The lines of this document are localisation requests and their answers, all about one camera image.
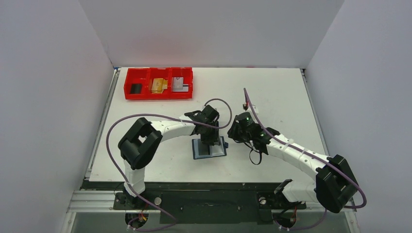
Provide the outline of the navy blue card holder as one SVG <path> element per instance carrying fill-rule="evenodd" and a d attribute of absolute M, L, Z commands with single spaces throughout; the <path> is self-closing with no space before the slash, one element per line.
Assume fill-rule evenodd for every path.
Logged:
<path fill-rule="evenodd" d="M 226 156 L 226 150 L 229 147 L 229 144 L 225 142 L 223 136 L 219 138 L 218 145 L 206 145 L 201 142 L 200 138 L 193 139 L 191 143 L 194 160 Z"/>

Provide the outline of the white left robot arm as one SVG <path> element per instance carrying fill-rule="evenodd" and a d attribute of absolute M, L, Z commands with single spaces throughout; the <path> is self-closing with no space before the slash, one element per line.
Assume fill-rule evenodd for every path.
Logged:
<path fill-rule="evenodd" d="M 148 121 L 140 117 L 118 143 L 120 155 L 125 163 L 124 192 L 126 203 L 134 209 L 144 205 L 145 167 L 152 161 L 161 142 L 180 136 L 198 135 L 192 148 L 196 155 L 212 155 L 215 148 L 223 151 L 219 135 L 219 116 L 210 105 L 203 110 L 188 112 L 179 118 L 163 121 Z"/>

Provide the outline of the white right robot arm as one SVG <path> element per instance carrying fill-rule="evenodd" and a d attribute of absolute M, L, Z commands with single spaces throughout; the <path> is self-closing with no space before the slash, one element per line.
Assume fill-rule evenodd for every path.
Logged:
<path fill-rule="evenodd" d="M 358 182 L 344 157 L 308 150 L 270 127 L 262 128 L 249 112 L 235 116 L 228 137 L 251 146 L 259 154 L 279 158 L 313 179 L 308 183 L 285 181 L 274 194 L 280 207 L 292 202 L 317 202 L 328 211 L 339 213 L 357 192 Z"/>

